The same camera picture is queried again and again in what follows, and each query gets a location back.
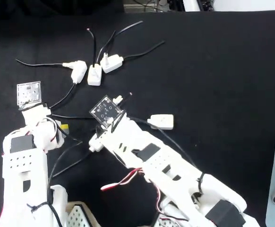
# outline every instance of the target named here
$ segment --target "black tabletop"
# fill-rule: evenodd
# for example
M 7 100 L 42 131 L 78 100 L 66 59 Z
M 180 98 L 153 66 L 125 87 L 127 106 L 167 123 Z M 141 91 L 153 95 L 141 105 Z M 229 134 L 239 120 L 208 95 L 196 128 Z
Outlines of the black tabletop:
M 199 168 L 242 195 L 247 213 L 264 226 L 275 149 L 275 12 L 122 14 L 114 17 L 54 17 L 0 21 L 0 210 L 3 203 L 2 141 L 24 126 L 16 85 L 42 82 L 43 101 L 53 104 L 71 87 L 70 70 L 30 68 L 17 63 L 92 60 L 93 29 L 102 46 L 114 29 L 144 23 L 118 36 L 111 54 L 138 53 L 165 40 L 147 56 L 103 75 L 100 87 L 86 79 L 56 114 L 87 116 L 104 96 L 132 92 L 130 115 L 174 114 L 167 133 Z M 63 121 L 84 144 L 62 160 L 62 169 L 88 152 L 94 121 Z M 66 141 L 64 148 L 72 142 Z M 61 153 L 48 155 L 49 169 Z M 141 177 L 107 192 L 127 170 L 107 150 L 95 153 L 57 177 L 69 201 L 84 201 L 103 226 L 149 224 L 155 189 Z

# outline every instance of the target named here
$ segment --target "black circuit board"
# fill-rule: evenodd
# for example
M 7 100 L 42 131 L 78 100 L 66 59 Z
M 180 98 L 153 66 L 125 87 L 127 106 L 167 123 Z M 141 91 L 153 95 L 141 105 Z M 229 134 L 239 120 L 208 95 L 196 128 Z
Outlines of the black circuit board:
M 105 128 L 108 128 L 121 113 L 122 110 L 108 96 L 90 111 L 90 114 Z

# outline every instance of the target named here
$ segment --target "black wire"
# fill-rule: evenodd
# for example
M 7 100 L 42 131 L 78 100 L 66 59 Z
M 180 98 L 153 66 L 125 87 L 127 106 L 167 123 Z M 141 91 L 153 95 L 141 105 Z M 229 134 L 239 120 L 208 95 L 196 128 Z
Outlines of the black wire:
M 110 36 L 110 38 L 107 40 L 107 42 L 105 43 L 104 46 L 102 46 L 102 48 L 99 51 L 98 57 L 96 58 L 96 63 L 99 63 L 100 57 L 102 55 L 102 52 L 105 51 L 106 47 L 110 44 L 110 42 L 112 41 L 112 39 L 114 38 L 116 31 L 114 31 L 112 33 L 112 35 Z
M 78 161 L 76 161 L 75 163 L 69 165 L 68 167 L 62 169 L 61 171 L 57 172 L 55 175 L 52 176 L 52 178 L 55 178 L 59 175 L 61 175 L 62 173 L 64 173 L 65 171 L 69 170 L 70 168 L 76 166 L 77 164 L 79 164 L 80 162 L 84 161 L 86 158 L 88 158 L 90 155 L 92 154 L 92 152 L 88 152 L 84 157 L 82 157 L 81 159 L 79 159 Z
M 161 41 L 160 43 L 154 45 L 153 47 L 151 47 L 149 50 L 145 51 L 145 52 L 142 52 L 142 53 L 138 53 L 138 54 L 132 54 L 132 55 L 128 55 L 126 57 L 124 57 L 124 61 L 128 58 L 136 58 L 136 57 L 141 57 L 141 56 L 144 56 L 148 53 L 150 53 L 151 51 L 153 51 L 154 49 L 156 49 L 157 47 L 159 47 L 160 45 L 163 45 L 165 43 L 165 41 Z
M 63 119 L 70 119 L 70 120 L 93 120 L 93 119 L 95 119 L 94 117 L 63 116 L 63 115 L 57 115 L 57 114 L 52 114 L 52 116 L 63 118 Z
M 30 109 L 32 109 L 32 108 L 34 108 L 34 107 L 36 107 L 36 106 L 43 105 L 44 103 L 45 103 L 45 102 L 41 102 L 41 103 L 37 103 L 37 104 L 35 104 L 35 105 L 32 105 L 32 106 L 30 106 L 30 107 L 23 108 L 23 107 L 27 104 L 27 103 L 24 103 L 22 106 L 19 107 L 19 110 L 20 110 L 20 111 L 30 110 Z
M 53 205 L 47 200 L 46 202 L 42 202 L 41 204 L 39 204 L 38 206 L 31 206 L 29 204 L 26 204 L 30 209 L 31 209 L 31 212 L 35 212 L 36 210 L 38 210 L 40 207 L 44 206 L 44 205 L 48 205 L 49 208 L 52 210 L 56 220 L 57 220 L 57 223 L 58 223 L 58 226 L 59 227 L 63 227 L 62 223 L 61 223 L 61 220 L 59 218 L 59 215 L 56 211 L 56 209 L 53 207 Z
M 114 123 L 112 122 L 112 126 L 111 126 L 111 133 L 114 132 L 114 130 L 116 129 L 116 127 L 118 126 L 118 124 L 120 123 L 120 121 L 122 120 L 123 116 L 125 115 L 126 111 L 123 110 L 123 112 L 120 114 L 119 118 L 117 119 L 117 121 Z
M 132 93 L 131 92 L 129 92 L 124 98 L 123 98 L 123 100 L 119 103 L 119 107 L 121 107 L 122 105 L 124 105 L 124 103 L 125 102 L 127 102 L 128 101 L 128 99 L 130 99 L 131 98 L 131 96 L 132 96 Z
M 113 41 L 114 41 L 114 38 L 115 38 L 115 37 L 117 37 L 118 35 L 122 34 L 122 33 L 125 32 L 125 31 L 127 31 L 128 29 L 130 29 L 130 28 L 132 28 L 132 27 L 134 27 L 134 26 L 136 26 L 136 25 L 142 24 L 142 23 L 143 23 L 143 21 L 140 20 L 140 21 L 138 21 L 138 22 L 136 22 L 136 23 L 134 23 L 134 24 L 132 24 L 132 25 L 129 25 L 129 26 L 123 28 L 122 30 L 118 31 L 118 32 L 113 36 L 113 39 L 109 42 L 109 44 L 107 44 L 106 53 L 108 53 L 108 52 L 110 51 L 111 46 L 112 46 L 112 44 L 113 44 Z
M 57 211 L 55 210 L 55 208 L 53 207 L 53 205 L 50 204 L 50 203 L 48 203 L 48 206 L 52 210 L 52 212 L 53 212 L 53 214 L 54 214 L 54 216 L 55 216 L 55 218 L 57 220 L 57 223 L 58 223 L 59 227 L 63 227 L 63 225 L 62 225 L 62 223 L 60 221 L 59 215 L 58 215 Z
M 72 92 L 72 90 L 76 87 L 77 84 L 73 84 L 72 87 L 70 88 L 69 92 L 58 102 L 56 102 L 54 105 L 52 105 L 51 107 L 49 107 L 50 109 L 56 107 L 57 105 L 59 105 L 60 103 L 62 103 Z
M 77 138 L 73 137 L 72 135 L 67 134 L 63 129 L 61 129 L 61 127 L 60 127 L 58 124 L 56 124 L 56 126 L 57 126 L 58 130 L 60 130 L 60 132 L 61 132 L 62 134 L 64 134 L 66 137 L 69 137 L 69 138 L 71 138 L 72 140 L 77 141 L 77 142 L 82 142 L 81 140 L 78 140 Z
M 90 35 L 92 36 L 92 39 L 94 40 L 94 60 L 93 60 L 93 67 L 95 67 L 95 58 L 96 58 L 96 39 L 95 39 L 95 35 L 93 34 L 93 32 L 88 28 L 87 31 L 90 33 Z
M 55 65 L 58 65 L 58 66 L 62 66 L 62 63 L 45 63 L 45 64 L 28 64 L 28 63 L 25 63 L 23 61 L 20 61 L 19 59 L 16 58 L 16 61 L 21 63 L 21 64 L 24 64 L 26 66 L 32 66 L 32 67 L 39 67 L 39 66 L 55 66 Z
M 65 149 L 62 154 L 58 157 L 58 159 L 55 161 L 54 165 L 53 165 L 53 168 L 52 168 L 52 171 L 51 171 L 51 174 L 48 178 L 48 185 L 47 185 L 47 200 L 49 199 L 50 197 L 50 184 L 51 184 L 51 181 L 52 181 L 52 176 L 53 176 L 53 172 L 54 170 L 56 169 L 58 163 L 60 162 L 60 160 L 64 157 L 65 154 L 67 154 L 68 151 L 70 151 L 72 148 L 80 145 L 82 143 L 82 141 L 70 146 L 69 148 Z
M 132 24 L 132 25 L 129 25 L 129 26 L 123 28 L 122 30 L 118 31 L 118 32 L 115 34 L 114 37 L 117 37 L 118 35 L 122 34 L 123 32 L 127 31 L 128 29 L 130 29 L 130 28 L 132 28 L 132 27 L 134 27 L 134 26 L 136 26 L 136 25 L 142 24 L 142 23 L 143 23 L 143 21 L 140 20 L 140 21 L 138 21 L 138 22 L 136 22 L 136 23 L 134 23 L 134 24 Z
M 158 10 L 156 7 L 145 5 L 145 4 L 143 4 L 143 3 L 141 3 L 141 2 L 139 2 L 139 1 L 137 1 L 137 0 L 133 0 L 133 1 L 134 1 L 135 3 L 137 3 L 137 4 L 139 4 L 139 5 L 144 6 L 144 7 L 150 7 L 150 8 L 154 8 L 155 10 Z
M 152 2 L 153 0 L 149 0 L 147 3 L 146 3 L 146 5 L 144 6 L 144 12 L 146 12 L 146 8 L 148 7 L 148 4 L 150 3 L 150 2 Z
M 168 140 L 170 140 L 175 146 L 177 146 L 177 148 L 181 151 L 181 153 L 186 157 L 186 159 L 195 167 L 198 169 L 198 167 L 196 166 L 196 164 L 194 163 L 194 161 L 192 160 L 191 156 L 188 155 L 184 149 L 177 143 L 175 142 L 170 136 L 168 136 L 161 128 L 147 122 L 147 121 L 144 121 L 144 120 L 141 120 L 139 118 L 136 118 L 136 117 L 129 117 L 131 120 L 134 120 L 136 122 L 139 122 L 139 123 L 143 123 L 143 124 L 147 124 L 155 129 L 158 129 L 162 134 L 163 136 L 165 136 Z

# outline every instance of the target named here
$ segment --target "white 3d-printed robot part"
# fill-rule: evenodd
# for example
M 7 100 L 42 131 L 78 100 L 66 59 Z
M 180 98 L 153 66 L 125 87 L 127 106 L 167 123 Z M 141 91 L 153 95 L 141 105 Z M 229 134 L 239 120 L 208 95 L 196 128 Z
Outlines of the white 3d-printed robot part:
M 81 206 L 74 206 L 67 219 L 67 227 L 92 227 Z
M 17 84 L 17 104 L 18 106 L 42 101 L 41 82 L 30 82 Z

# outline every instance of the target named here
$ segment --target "yellow component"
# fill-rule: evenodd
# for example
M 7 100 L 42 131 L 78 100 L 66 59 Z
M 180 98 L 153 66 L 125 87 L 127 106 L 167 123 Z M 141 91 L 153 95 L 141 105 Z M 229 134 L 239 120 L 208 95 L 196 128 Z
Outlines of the yellow component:
M 68 124 L 62 124 L 62 125 L 60 126 L 60 128 L 63 129 L 63 130 L 69 129 Z

